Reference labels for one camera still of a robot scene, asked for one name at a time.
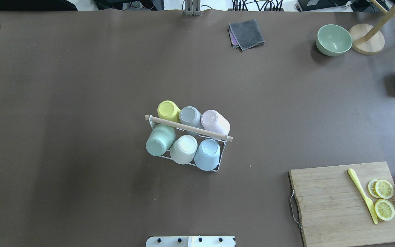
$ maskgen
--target yellow knife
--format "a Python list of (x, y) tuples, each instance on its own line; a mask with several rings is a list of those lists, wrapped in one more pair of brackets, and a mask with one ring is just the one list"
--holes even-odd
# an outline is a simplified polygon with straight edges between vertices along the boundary
[(355, 183), (356, 187), (358, 188), (359, 192), (362, 195), (363, 200), (365, 201), (365, 204), (368, 207), (368, 210), (370, 211), (371, 217), (373, 218), (373, 222), (375, 224), (378, 223), (378, 216), (376, 215), (376, 212), (374, 212), (374, 204), (373, 201), (367, 197), (365, 194), (364, 190), (362, 189), (361, 182), (359, 181), (358, 175), (356, 175), (356, 172), (353, 169), (348, 169), (348, 174), (350, 175), (350, 178), (353, 180), (353, 183)]

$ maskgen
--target metal handle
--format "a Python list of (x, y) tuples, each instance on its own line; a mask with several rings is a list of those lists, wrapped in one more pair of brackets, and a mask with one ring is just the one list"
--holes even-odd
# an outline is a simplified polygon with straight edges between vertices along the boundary
[(292, 198), (295, 196), (295, 190), (292, 189), (292, 195), (290, 196), (289, 199), (289, 204), (290, 204), (290, 211), (292, 212), (292, 218), (294, 218), (294, 221), (298, 224), (298, 227), (300, 228), (300, 230), (303, 229), (303, 226), (301, 225), (301, 223), (299, 223), (296, 219), (295, 219), (295, 214), (294, 214), (294, 209), (292, 207)]

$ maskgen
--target lemon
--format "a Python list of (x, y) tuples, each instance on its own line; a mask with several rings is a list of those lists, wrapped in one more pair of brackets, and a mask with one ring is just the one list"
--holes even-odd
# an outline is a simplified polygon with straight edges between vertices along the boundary
[(374, 204), (374, 211), (381, 220), (389, 221), (394, 218), (394, 206), (385, 199), (379, 199)]
[(378, 180), (374, 185), (374, 190), (376, 194), (383, 199), (389, 199), (394, 194), (393, 186), (386, 180)]
[(373, 179), (371, 181), (368, 182), (368, 192), (370, 192), (370, 194), (375, 197), (375, 198), (381, 198), (380, 196), (378, 196), (378, 194), (376, 193), (376, 190), (374, 188), (374, 186), (376, 185), (376, 182), (379, 181), (377, 179)]

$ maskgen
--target white wire rack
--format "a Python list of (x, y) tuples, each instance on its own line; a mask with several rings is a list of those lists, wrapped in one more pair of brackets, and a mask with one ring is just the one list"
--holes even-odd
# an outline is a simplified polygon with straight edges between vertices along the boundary
[[(229, 135), (222, 135), (220, 133), (215, 133), (215, 132), (211, 132), (211, 131), (207, 131), (207, 130), (202, 130), (199, 128), (195, 128), (192, 126), (188, 126), (188, 125), (183, 125), (181, 123), (178, 122), (172, 122), (172, 121), (168, 121), (165, 119), (161, 119), (158, 117), (154, 117), (152, 115), (146, 115), (144, 117), (144, 119), (149, 121), (150, 127), (153, 129), (155, 128), (155, 123), (158, 124), (163, 124), (163, 125), (168, 125), (170, 127), (175, 128), (178, 131), (191, 131), (194, 133), (198, 133), (199, 137), (201, 138), (201, 141), (204, 139), (210, 139), (210, 138), (214, 138), (215, 141), (218, 142), (218, 144), (221, 146), (221, 152), (220, 152), (220, 156), (219, 156), (219, 162), (217, 164), (217, 167), (213, 170), (211, 170), (212, 172), (218, 172), (220, 169), (220, 163), (222, 161), (222, 156), (224, 154), (224, 150), (226, 147), (227, 142), (232, 142), (232, 137)], [(170, 157), (170, 149), (167, 150), (167, 152), (165, 154), (163, 154), (162, 156), (160, 156), (161, 158), (167, 158), (168, 160), (172, 160), (172, 158)], [(194, 160), (192, 160), (190, 163), (188, 163), (188, 165), (192, 165), (197, 167), (197, 165), (195, 163), (193, 163)]]

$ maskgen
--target gray cloth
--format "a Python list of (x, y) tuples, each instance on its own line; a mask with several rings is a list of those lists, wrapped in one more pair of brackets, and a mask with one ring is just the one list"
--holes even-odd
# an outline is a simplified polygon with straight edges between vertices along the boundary
[(242, 50), (265, 43), (259, 24), (255, 19), (246, 22), (230, 23), (229, 30), (234, 35)]

